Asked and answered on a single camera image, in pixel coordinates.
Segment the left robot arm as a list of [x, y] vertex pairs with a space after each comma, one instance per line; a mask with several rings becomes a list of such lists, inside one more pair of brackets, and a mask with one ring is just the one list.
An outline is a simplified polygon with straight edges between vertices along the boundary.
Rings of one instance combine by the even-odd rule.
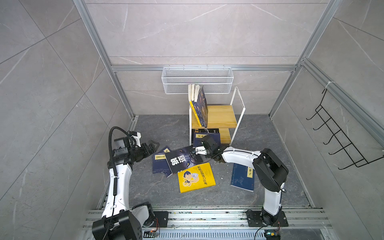
[[124, 132], [126, 136], [123, 138], [112, 140], [116, 129], [111, 129], [108, 139], [108, 199], [101, 219], [93, 222], [92, 234], [96, 240], [141, 240], [143, 228], [154, 225], [156, 217], [149, 202], [130, 207], [130, 179], [133, 164], [154, 154], [160, 144], [154, 141], [141, 144], [141, 134], [131, 131]]

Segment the navy book yellow label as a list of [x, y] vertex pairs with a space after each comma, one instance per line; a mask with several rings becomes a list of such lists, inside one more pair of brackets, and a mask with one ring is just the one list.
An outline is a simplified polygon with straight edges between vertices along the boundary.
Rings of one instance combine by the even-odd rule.
[[211, 140], [212, 143], [221, 145], [220, 133], [194, 133], [193, 147], [203, 146], [203, 141]]

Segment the dark blue book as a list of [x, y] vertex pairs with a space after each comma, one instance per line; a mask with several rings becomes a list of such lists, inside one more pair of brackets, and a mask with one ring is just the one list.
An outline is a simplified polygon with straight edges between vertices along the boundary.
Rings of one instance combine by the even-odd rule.
[[152, 157], [152, 173], [163, 173], [167, 178], [172, 175], [172, 171], [166, 159], [166, 153], [171, 152], [171, 149], [166, 146], [159, 153], [155, 153]]

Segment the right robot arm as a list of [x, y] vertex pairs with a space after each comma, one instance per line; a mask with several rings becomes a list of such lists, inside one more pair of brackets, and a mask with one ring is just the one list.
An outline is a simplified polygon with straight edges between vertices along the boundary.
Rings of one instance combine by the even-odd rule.
[[262, 151], [247, 151], [231, 146], [219, 145], [211, 136], [201, 140], [201, 146], [193, 150], [196, 155], [205, 155], [218, 162], [233, 163], [249, 167], [255, 171], [259, 182], [265, 189], [264, 204], [260, 215], [249, 211], [251, 221], [261, 221], [261, 226], [273, 226], [279, 221], [283, 213], [282, 193], [285, 193], [285, 183], [289, 170], [286, 165], [268, 148]]

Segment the black book white characters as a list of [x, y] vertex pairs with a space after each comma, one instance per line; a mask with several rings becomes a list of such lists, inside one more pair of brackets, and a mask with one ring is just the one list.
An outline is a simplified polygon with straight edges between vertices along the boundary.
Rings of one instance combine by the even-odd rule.
[[195, 155], [194, 150], [195, 148], [193, 146], [187, 146], [165, 154], [172, 174], [177, 174], [178, 172], [203, 163], [202, 156]]

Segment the purple portrait book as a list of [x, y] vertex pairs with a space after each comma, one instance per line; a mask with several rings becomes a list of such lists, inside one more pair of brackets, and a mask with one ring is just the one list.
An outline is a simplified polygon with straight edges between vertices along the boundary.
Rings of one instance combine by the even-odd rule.
[[195, 100], [197, 100], [197, 102], [200, 106], [200, 110], [203, 114], [203, 118], [204, 118], [204, 121], [205, 121], [206, 127], [207, 127], [208, 126], [208, 112], [209, 111], [208, 111], [206, 95], [204, 92], [204, 87], [200, 86], [200, 85], [196, 85], [195, 94], [197, 95], [195, 97]]
[[205, 121], [204, 121], [203, 114], [202, 114], [202, 112], [201, 112], [201, 110], [200, 110], [200, 106], [199, 106], [197, 100], [195, 100], [195, 97], [197, 96], [197, 95], [195, 94], [195, 90], [194, 90], [194, 105], [195, 105], [195, 109], [196, 109], [196, 112], [197, 112], [198, 115], [199, 115], [199, 118], [200, 118], [200, 122], [201, 122], [201, 124], [202, 124], [202, 127], [206, 127], [206, 123], [205, 123]]

